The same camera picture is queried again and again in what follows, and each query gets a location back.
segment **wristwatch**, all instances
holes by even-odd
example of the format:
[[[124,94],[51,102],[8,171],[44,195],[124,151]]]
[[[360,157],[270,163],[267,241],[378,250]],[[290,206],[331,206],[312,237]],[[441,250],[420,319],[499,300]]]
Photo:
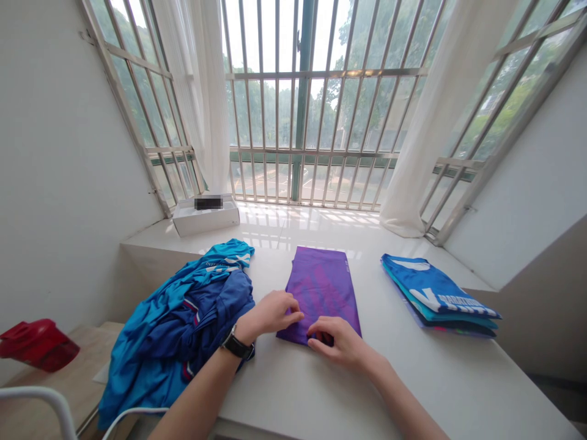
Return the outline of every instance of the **wristwatch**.
[[[224,347],[232,354],[234,354],[238,358],[242,358],[246,361],[252,358],[253,354],[255,353],[255,344],[251,344],[250,346],[246,346],[241,341],[239,341],[236,336],[234,336],[234,332],[237,329],[237,325],[234,324],[232,326],[231,331],[228,332],[224,342],[221,344],[221,347]]]

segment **right hand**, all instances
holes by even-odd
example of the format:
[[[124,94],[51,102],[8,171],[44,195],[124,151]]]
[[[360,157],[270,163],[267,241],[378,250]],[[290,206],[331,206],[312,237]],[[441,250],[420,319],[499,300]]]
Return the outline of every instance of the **right hand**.
[[[313,338],[308,340],[308,346],[328,360],[349,369],[365,372],[366,367],[371,362],[381,357],[342,318],[318,318],[308,329],[308,336],[314,333],[327,340],[330,339],[327,335],[332,336],[334,346],[330,347]]]

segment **folded purple shirt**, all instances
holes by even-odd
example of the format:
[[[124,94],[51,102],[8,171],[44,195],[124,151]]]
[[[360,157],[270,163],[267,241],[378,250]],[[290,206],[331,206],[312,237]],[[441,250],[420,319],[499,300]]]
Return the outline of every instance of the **folded purple shirt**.
[[[277,332],[277,337],[307,345],[306,333],[320,316],[341,317],[361,335],[355,291],[344,252],[298,246],[286,291],[300,303],[304,319]]]

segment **white curtain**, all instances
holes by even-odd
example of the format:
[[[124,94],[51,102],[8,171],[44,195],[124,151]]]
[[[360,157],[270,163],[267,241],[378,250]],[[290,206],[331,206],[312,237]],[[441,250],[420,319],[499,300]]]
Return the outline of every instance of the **white curtain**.
[[[228,192],[228,105],[220,2],[154,0],[183,121],[212,194]]]
[[[517,1],[457,0],[382,202],[381,225],[421,237],[426,186],[512,16]]]

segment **window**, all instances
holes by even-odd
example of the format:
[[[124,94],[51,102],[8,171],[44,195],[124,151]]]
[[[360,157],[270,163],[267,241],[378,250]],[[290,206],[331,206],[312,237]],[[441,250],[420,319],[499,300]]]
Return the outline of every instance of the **window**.
[[[83,0],[90,34],[167,217],[203,192],[150,0]]]
[[[587,0],[520,1],[430,176],[421,216],[433,243],[446,241],[564,73],[585,36],[585,7]]]
[[[235,198],[378,210],[454,0],[223,0]]]

